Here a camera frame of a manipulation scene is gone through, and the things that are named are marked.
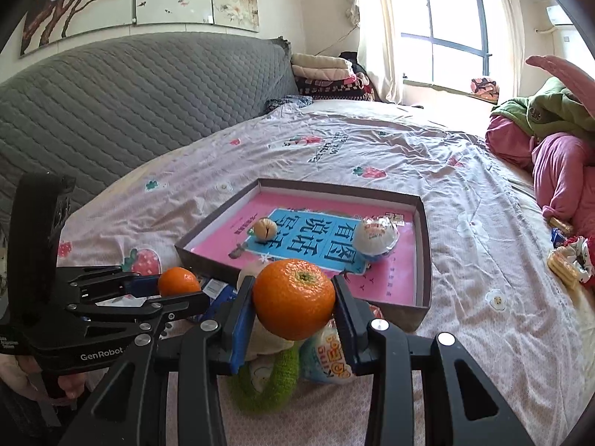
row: green sweater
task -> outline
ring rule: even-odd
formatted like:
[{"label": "green sweater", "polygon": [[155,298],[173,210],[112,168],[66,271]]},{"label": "green sweater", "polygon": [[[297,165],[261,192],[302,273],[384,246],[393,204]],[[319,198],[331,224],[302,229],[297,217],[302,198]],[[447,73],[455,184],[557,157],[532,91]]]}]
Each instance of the green sweater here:
[{"label": "green sweater", "polygon": [[494,107],[491,115],[513,120],[529,136],[567,132],[595,141],[595,119],[556,77],[548,79],[532,97],[516,97]]}]

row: headboard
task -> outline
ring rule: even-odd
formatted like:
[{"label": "headboard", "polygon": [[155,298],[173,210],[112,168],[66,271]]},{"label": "headboard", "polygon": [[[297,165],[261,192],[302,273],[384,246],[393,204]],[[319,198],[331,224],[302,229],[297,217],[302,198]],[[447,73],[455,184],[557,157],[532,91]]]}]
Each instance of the headboard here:
[{"label": "headboard", "polygon": [[74,208],[141,164],[297,94],[289,43],[207,32],[106,40],[0,85],[0,226],[23,172],[77,178]]}]

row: bolt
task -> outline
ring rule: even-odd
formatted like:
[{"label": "bolt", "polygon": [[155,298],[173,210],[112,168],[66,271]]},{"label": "bolt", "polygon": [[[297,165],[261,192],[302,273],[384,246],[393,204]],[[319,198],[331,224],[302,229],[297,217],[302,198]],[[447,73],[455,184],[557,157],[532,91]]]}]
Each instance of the bolt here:
[{"label": "bolt", "polygon": [[442,332],[438,334],[438,342],[442,345],[453,345],[454,335],[448,332]]},{"label": "bolt", "polygon": [[217,327],[219,327],[219,324],[216,323],[215,320],[205,320],[200,324],[200,328],[203,329],[205,332],[212,332],[213,330],[217,330]]},{"label": "bolt", "polygon": [[139,347],[143,345],[147,345],[151,342],[151,336],[148,333],[141,333],[141,335],[137,335],[135,337],[135,344]]},{"label": "bolt", "polygon": [[384,319],[372,320],[372,328],[374,330],[386,330],[389,328],[389,323]]}]

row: tangerine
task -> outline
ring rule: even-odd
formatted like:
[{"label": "tangerine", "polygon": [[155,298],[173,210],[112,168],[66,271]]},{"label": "tangerine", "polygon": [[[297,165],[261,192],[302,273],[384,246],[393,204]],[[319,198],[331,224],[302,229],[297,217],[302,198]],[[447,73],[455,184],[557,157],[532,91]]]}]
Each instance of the tangerine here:
[{"label": "tangerine", "polygon": [[286,259],[270,263],[258,274],[252,300],[265,329],[286,340],[303,340],[331,318],[335,291],[318,266]]},{"label": "tangerine", "polygon": [[162,297],[183,293],[200,292],[200,283],[194,274],[185,268],[175,266],[161,274],[157,288]]}]

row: window pane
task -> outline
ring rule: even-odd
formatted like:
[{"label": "window pane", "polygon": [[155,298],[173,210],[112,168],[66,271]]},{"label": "window pane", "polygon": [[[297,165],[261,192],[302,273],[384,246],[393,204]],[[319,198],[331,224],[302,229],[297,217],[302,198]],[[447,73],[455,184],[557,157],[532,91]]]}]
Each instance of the window pane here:
[{"label": "window pane", "polygon": [[428,0],[393,0],[398,28],[403,33],[430,36]]},{"label": "window pane", "polygon": [[402,38],[403,71],[409,80],[432,82],[432,44],[418,38]]},{"label": "window pane", "polygon": [[434,44],[434,82],[471,92],[471,79],[483,75],[483,58]]},{"label": "window pane", "polygon": [[477,0],[430,0],[434,38],[481,50]]}]

